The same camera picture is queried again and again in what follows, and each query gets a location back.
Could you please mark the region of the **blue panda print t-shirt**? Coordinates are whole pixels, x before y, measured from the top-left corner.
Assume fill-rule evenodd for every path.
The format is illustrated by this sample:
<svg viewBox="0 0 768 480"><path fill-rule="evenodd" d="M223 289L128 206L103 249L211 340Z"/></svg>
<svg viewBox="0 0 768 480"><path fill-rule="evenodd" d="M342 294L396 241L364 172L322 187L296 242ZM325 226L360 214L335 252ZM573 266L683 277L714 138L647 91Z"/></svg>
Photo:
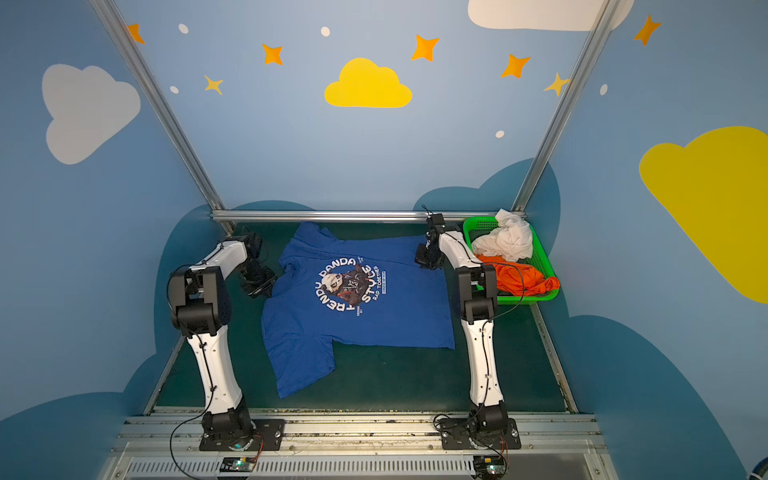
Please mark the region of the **blue panda print t-shirt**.
<svg viewBox="0 0 768 480"><path fill-rule="evenodd" d="M332 373L335 343L455 347L445 275L416 263L421 242L341 240L316 223L299 225L261 316L280 398Z"/></svg>

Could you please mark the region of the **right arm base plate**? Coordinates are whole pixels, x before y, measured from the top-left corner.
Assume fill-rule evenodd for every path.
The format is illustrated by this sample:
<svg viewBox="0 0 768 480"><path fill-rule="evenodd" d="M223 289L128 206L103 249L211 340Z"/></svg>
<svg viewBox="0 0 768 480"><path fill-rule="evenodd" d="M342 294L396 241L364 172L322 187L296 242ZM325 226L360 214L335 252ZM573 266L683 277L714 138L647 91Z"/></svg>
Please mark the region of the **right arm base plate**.
<svg viewBox="0 0 768 480"><path fill-rule="evenodd" d="M435 421L444 450L519 450L522 448L516 422L509 418L501 430L479 430L466 419L441 417Z"/></svg>

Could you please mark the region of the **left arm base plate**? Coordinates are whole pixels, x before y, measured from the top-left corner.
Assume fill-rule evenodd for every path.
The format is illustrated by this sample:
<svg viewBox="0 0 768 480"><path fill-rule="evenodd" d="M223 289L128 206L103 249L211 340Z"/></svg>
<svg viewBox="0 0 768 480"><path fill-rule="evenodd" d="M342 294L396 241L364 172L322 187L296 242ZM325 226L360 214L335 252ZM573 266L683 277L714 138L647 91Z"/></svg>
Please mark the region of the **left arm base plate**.
<svg viewBox="0 0 768 480"><path fill-rule="evenodd" d="M203 421L200 451L257 452L277 451L281 447L285 421L282 419L255 419L245 423L239 420L212 416Z"/></svg>

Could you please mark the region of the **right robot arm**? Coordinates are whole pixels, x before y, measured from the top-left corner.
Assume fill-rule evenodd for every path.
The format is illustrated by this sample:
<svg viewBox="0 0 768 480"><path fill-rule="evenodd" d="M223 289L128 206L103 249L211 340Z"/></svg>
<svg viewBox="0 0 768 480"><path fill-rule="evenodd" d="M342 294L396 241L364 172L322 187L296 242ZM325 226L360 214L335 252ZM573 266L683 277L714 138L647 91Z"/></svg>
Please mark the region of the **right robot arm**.
<svg viewBox="0 0 768 480"><path fill-rule="evenodd" d="M444 260L457 277L459 314L467 344L473 407L467 427L473 433L505 432L509 417L497 378L493 341L498 314L496 270L475 256L460 232L432 228L417 249L416 263L436 269Z"/></svg>

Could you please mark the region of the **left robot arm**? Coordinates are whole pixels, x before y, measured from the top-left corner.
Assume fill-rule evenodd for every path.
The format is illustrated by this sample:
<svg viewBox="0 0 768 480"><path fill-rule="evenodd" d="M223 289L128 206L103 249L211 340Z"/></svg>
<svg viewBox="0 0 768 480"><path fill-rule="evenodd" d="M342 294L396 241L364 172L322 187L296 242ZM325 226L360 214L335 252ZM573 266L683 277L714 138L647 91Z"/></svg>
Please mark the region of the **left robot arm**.
<svg viewBox="0 0 768 480"><path fill-rule="evenodd" d="M226 281L237 277L251 298L270 296L277 275L261 263L261 249L262 238L253 232L230 236L202 260L175 269L166 285L171 323L192 348L203 382L203 438L230 449L243 449L255 426L229 351Z"/></svg>

